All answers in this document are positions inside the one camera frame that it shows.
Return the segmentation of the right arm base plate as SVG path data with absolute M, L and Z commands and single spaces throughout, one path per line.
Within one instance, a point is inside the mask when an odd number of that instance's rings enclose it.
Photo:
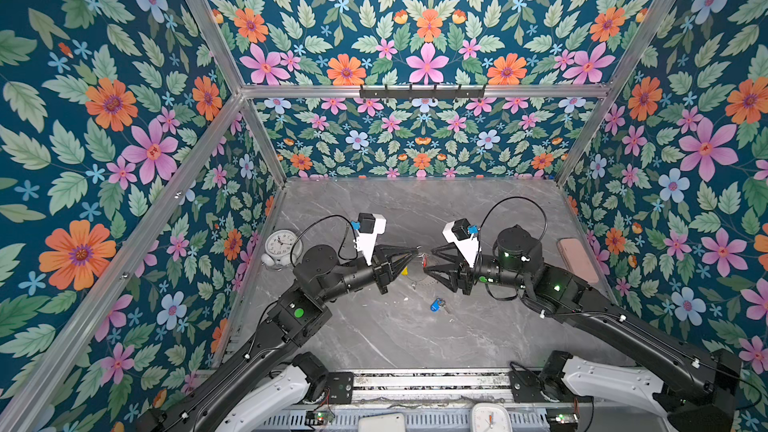
M 541 378 L 538 371 L 515 368 L 508 373 L 510 391 L 516 403 L 572 402 L 574 395 L 559 381 Z

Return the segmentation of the black hook rail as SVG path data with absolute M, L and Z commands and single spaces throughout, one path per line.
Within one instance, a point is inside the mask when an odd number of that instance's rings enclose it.
M 455 99 L 483 98 L 485 86 L 464 85 L 398 85 L 398 86 L 361 86 L 358 95 L 361 99 L 436 99 L 451 101 Z

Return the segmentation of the white square clock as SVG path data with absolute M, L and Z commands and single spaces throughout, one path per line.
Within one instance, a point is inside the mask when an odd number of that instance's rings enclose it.
M 508 411 L 493 403 L 475 404 L 469 417 L 471 432 L 512 432 L 513 425 Z

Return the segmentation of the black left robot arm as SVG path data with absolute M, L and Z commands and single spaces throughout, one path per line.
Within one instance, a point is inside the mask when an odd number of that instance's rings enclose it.
M 251 431 L 293 404 L 316 400 L 328 370 L 300 349 L 330 320 L 330 303 L 368 286 L 387 293 L 416 254 L 410 247 L 377 245 L 371 259 L 344 262 L 329 245 L 311 247 L 253 335 L 184 399 L 143 413 L 136 430 Z

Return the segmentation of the pink rectangular case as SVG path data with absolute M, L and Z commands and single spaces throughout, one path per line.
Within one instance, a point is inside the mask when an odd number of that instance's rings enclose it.
M 558 241 L 557 246 L 566 268 L 573 275 L 590 285 L 599 282 L 599 270 L 592 261 L 591 253 L 587 251 L 579 239 L 563 238 Z

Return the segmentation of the white alarm clock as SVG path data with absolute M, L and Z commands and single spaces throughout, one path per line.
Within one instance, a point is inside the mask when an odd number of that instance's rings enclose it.
M 268 268 L 284 268 L 294 263 L 303 251 L 298 234 L 289 229 L 280 229 L 270 234 L 265 242 L 261 262 Z

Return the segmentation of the key with blue tag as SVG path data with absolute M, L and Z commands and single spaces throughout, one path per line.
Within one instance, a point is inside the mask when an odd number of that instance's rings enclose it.
M 429 310 L 432 313 L 441 313 L 441 312 L 447 313 L 448 312 L 447 302 L 442 298 L 435 298 L 433 302 L 430 304 Z

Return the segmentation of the white device at front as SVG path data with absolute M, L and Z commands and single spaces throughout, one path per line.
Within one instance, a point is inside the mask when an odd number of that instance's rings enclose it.
M 402 413 L 364 417 L 358 422 L 358 432 L 406 432 L 405 415 Z

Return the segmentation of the large grey perforated keyring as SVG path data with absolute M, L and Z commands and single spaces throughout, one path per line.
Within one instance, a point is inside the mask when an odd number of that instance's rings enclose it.
M 422 248 L 416 246 L 413 253 L 409 256 L 409 260 L 404 266 L 401 275 L 410 279 L 417 279 L 423 273 L 423 256 Z

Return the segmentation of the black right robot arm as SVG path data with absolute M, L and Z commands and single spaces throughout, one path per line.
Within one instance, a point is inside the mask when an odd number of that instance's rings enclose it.
M 727 350 L 709 352 L 664 333 L 615 305 L 585 280 L 550 265 L 542 245 L 522 227 L 502 230 L 490 254 L 465 223 L 450 223 L 440 263 L 425 273 L 453 292 L 477 285 L 515 290 L 543 319 L 588 333 L 634 361 L 632 367 L 590 362 L 554 351 L 536 379 L 547 398 L 593 397 L 642 409 L 677 431 L 728 431 L 737 411 L 741 363 Z

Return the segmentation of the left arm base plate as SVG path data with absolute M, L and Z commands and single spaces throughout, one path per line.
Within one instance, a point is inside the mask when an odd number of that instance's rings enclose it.
M 348 405 L 352 403 L 355 374 L 349 371 L 330 372 L 320 378 L 312 379 L 302 404 Z

